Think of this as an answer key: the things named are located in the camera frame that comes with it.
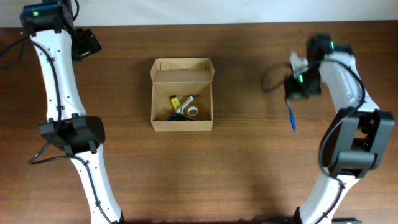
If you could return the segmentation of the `blue ballpoint pen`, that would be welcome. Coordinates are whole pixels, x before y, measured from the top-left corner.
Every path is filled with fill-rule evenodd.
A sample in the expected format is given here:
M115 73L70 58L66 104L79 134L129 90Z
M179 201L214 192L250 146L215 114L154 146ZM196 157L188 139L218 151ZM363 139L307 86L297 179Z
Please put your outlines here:
M296 128L294 113L293 113L293 110L292 110L292 105L290 104L290 101L288 99L285 100L285 103L286 103L286 105L288 107L288 110L289 110L289 119L290 119L290 123L291 123L291 126L292 126L292 130L293 130L293 132L296 132L297 128Z

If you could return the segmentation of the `brown cardboard box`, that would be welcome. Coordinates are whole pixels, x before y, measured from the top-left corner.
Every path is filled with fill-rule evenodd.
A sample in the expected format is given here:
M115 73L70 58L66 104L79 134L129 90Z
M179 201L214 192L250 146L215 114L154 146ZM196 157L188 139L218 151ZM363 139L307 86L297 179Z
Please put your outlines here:
M213 129L213 77L215 69L209 58L158 58L150 70L152 105L150 121L156 132L211 131ZM175 112L170 97L177 96L182 105L189 96L195 99L189 106L199 112L195 121L167 121Z

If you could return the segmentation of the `yellow highlighter marker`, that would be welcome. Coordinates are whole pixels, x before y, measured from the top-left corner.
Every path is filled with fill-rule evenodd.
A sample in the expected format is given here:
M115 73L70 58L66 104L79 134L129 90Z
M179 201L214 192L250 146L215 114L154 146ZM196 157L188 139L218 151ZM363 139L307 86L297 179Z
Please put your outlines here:
M177 111L181 107L180 101L175 95L170 97L170 103L175 111Z

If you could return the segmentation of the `black ballpoint pen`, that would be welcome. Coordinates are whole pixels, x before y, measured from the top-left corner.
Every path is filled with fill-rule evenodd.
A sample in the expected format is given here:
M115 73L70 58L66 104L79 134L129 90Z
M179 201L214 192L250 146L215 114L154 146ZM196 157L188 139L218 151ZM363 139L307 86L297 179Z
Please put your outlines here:
M183 115L181 113L170 112L170 115L177 116L178 117L178 121L195 121L195 119L193 119L193 118L191 118L189 116Z

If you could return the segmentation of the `yellow tape roll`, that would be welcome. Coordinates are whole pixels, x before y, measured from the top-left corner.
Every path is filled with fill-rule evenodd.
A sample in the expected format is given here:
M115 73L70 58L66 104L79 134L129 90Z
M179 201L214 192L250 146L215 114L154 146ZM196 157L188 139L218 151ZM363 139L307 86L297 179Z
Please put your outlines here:
M194 116L196 116L198 114L198 112L199 112L199 109L196 106L189 106L187 108L187 115L188 116L194 117Z

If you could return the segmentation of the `blue whiteboard marker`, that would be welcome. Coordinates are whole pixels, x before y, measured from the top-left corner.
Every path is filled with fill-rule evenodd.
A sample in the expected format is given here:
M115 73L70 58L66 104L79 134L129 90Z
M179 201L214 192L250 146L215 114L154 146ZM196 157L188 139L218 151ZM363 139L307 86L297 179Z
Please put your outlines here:
M195 99L194 95L191 95L187 100L175 111L176 113L182 113L184 109Z

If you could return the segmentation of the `black whiteboard marker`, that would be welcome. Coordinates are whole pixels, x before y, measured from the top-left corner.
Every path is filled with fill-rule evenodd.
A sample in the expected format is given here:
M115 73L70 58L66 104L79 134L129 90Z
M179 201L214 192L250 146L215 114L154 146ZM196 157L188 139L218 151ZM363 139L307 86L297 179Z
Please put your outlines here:
M178 121L178 117L177 117L177 116L174 116L174 115L171 115L171 116L168 118L167 121Z

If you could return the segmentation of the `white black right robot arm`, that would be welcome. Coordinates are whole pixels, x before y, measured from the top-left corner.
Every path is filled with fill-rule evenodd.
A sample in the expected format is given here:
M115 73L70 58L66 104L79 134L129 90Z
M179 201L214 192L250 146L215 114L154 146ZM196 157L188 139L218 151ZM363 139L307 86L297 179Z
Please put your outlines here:
M320 175L293 216L294 223L333 223L348 191L377 169L392 135L395 119L371 99L356 69L354 51L328 34L309 38L307 56L290 55L291 75L284 80L285 103L308 99L329 89L335 117L318 150Z

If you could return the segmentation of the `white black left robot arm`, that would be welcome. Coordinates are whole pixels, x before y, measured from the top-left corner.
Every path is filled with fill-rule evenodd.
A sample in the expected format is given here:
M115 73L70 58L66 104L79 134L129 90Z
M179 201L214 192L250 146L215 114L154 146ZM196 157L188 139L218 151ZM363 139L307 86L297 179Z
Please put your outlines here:
M102 48L89 29L76 28L77 11L70 1L42 1L24 6L20 20L28 32L42 69L47 122L40 125L45 146L29 160L30 165L50 162L39 156L49 146L69 160L83 185L92 223L123 223L124 216L109 183L104 164L105 131L101 118L89 116L80 99L72 63Z

